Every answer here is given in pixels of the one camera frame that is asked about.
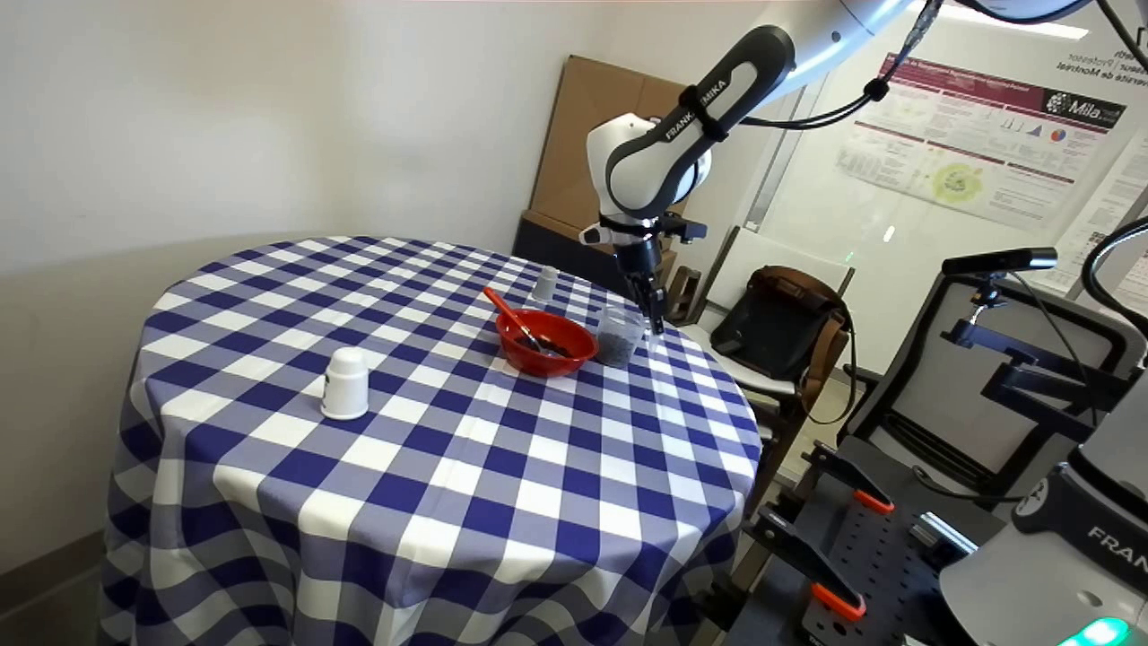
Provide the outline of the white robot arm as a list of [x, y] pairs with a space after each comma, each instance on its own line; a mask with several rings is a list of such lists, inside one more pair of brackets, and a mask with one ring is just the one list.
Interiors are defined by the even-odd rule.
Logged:
[[[670, 224], [712, 171], [712, 152], [737, 125], [756, 125], [756, 107], [818, 82], [892, 18], [917, 3], [910, 27], [889, 63], [862, 92], [832, 112], [782, 119], [782, 128], [824, 128], [889, 92], [892, 73], [927, 38], [948, 0], [768, 0], [763, 14], [719, 58], [719, 63], [684, 85], [659, 119], [614, 116], [585, 136], [587, 178], [598, 220], [585, 228], [587, 244], [605, 244], [623, 274], [628, 295], [659, 332], [667, 322], [667, 290], [655, 283], [665, 238], [688, 239], [693, 224]], [[1107, 0], [954, 0], [989, 21], [1044, 24], [1093, 3], [1122, 49], [1148, 69], [1146, 45], [1122, 24]]]

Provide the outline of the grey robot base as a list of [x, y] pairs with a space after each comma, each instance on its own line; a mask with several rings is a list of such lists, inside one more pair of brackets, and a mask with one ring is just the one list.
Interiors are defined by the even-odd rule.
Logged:
[[1148, 642], [1148, 378], [940, 570], [940, 596], [976, 646]]

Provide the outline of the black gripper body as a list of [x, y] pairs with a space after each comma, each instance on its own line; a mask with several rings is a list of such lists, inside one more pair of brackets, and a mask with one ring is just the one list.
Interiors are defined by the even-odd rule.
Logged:
[[594, 239], [609, 244], [623, 276], [632, 283], [654, 283], [659, 274], [659, 239], [678, 238], [681, 244], [702, 238], [708, 225], [696, 220], [681, 220], [675, 213], [659, 215], [655, 224], [594, 224]]

